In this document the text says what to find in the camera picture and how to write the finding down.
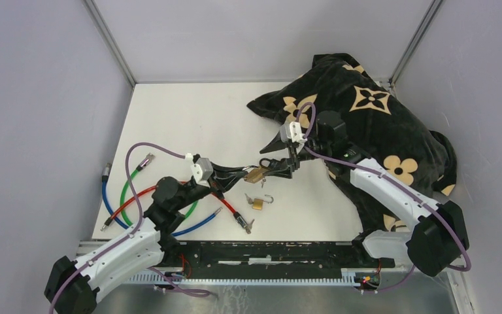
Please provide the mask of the black padlock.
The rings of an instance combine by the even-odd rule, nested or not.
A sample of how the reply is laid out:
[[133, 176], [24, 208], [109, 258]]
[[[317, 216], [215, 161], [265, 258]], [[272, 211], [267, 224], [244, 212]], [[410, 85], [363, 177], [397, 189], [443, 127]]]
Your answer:
[[267, 172], [270, 173], [283, 172], [288, 167], [285, 158], [280, 160], [274, 158], [262, 158], [259, 160], [259, 166], [265, 168]]

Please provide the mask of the large brass padlock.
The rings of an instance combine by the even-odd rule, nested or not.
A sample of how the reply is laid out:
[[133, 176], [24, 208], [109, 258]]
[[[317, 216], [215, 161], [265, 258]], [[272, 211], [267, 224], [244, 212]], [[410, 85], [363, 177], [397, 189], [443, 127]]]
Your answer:
[[253, 168], [244, 176], [243, 179], [247, 183], [255, 184], [262, 181], [265, 178], [265, 173], [267, 171], [268, 169], [264, 167]]

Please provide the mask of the small brass padlock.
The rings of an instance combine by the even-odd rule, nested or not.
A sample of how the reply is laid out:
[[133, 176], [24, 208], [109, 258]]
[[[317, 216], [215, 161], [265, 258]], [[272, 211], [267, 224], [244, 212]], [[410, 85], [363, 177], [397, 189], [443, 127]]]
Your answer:
[[248, 194], [245, 194], [248, 204], [254, 210], [261, 211], [265, 204], [271, 204], [274, 202], [274, 197], [265, 194], [263, 198], [251, 198]]

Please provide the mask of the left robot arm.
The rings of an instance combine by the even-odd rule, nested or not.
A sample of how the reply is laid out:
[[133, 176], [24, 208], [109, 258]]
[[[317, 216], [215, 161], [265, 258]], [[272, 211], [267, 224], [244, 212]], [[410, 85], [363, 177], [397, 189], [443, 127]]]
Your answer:
[[195, 160], [192, 176], [180, 181], [168, 176], [155, 185], [152, 203], [120, 235], [92, 252], [57, 259], [50, 271], [44, 296], [49, 313], [92, 313], [98, 303], [132, 275], [162, 264], [172, 266], [180, 256], [173, 232], [185, 216], [181, 210], [210, 194], [221, 197], [250, 171], [224, 167], [206, 158]]

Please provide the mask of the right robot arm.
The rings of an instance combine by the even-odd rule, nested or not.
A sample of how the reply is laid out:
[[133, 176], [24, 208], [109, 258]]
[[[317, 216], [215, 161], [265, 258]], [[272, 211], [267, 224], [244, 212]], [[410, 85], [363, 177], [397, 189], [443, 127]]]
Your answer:
[[321, 159], [337, 178], [375, 199], [405, 223], [407, 232], [374, 230], [357, 238], [353, 262], [370, 266], [377, 258], [409, 261], [434, 277], [446, 268], [471, 269], [469, 240], [461, 207], [423, 195], [389, 174], [373, 157], [353, 143], [344, 120], [335, 111], [321, 112], [303, 130], [286, 122], [262, 154], [287, 150], [288, 157], [268, 160], [265, 176], [290, 179], [301, 162]]

